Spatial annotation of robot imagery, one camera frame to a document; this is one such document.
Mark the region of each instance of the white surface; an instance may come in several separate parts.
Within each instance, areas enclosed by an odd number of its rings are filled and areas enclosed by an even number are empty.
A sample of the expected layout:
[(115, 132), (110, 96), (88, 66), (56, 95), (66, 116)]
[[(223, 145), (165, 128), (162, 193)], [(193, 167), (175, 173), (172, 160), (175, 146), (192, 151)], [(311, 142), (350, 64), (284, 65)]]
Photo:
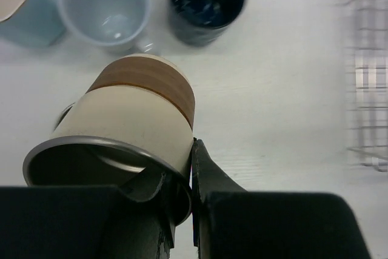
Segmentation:
[[(323, 190), (352, 206), (374, 258), (387, 258), (388, 178), (347, 160), (338, 0), (248, 0), (211, 46), (191, 49), (152, 0), (148, 31), (196, 95), (194, 132), (213, 159), (250, 190)], [(48, 49), (0, 43), (0, 183), (24, 185), (22, 161), (58, 113), (117, 56), (68, 36)], [(172, 258), (197, 258), (192, 222)]]

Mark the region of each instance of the light blue mug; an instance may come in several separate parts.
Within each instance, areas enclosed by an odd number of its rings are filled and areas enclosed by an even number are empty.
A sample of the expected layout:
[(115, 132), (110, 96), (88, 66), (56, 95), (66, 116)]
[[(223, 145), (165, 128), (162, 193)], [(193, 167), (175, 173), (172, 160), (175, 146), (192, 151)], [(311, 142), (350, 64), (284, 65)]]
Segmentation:
[(45, 47), (64, 32), (56, 0), (0, 0), (0, 37), (28, 47)]
[(58, 9), (68, 30), (89, 44), (110, 52), (136, 47), (159, 54), (145, 33), (150, 0), (58, 0)]

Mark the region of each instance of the white mug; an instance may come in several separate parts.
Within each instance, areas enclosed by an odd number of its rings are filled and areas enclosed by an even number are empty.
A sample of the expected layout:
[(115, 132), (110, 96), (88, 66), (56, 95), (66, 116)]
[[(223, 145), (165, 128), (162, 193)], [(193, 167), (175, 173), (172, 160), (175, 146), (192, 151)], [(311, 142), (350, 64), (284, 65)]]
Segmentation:
[(157, 55), (144, 28), (150, 16), (150, 0), (58, 0), (66, 27), (79, 38), (111, 52), (136, 46)]

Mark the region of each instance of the dark blue mug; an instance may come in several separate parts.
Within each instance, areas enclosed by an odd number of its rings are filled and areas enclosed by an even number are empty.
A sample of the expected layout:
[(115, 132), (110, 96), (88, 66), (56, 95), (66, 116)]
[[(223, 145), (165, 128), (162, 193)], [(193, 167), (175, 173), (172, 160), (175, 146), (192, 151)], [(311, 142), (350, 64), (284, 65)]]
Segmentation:
[(172, 32), (188, 45), (202, 47), (218, 38), (241, 13), (245, 0), (170, 0)]

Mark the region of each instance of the wire rack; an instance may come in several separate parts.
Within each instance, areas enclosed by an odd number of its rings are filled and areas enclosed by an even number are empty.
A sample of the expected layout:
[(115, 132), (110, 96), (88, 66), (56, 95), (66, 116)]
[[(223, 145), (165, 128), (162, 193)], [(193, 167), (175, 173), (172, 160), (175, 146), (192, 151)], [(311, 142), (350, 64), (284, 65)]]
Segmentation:
[(388, 0), (349, 0), (346, 9), (348, 149), (362, 165), (387, 172)]

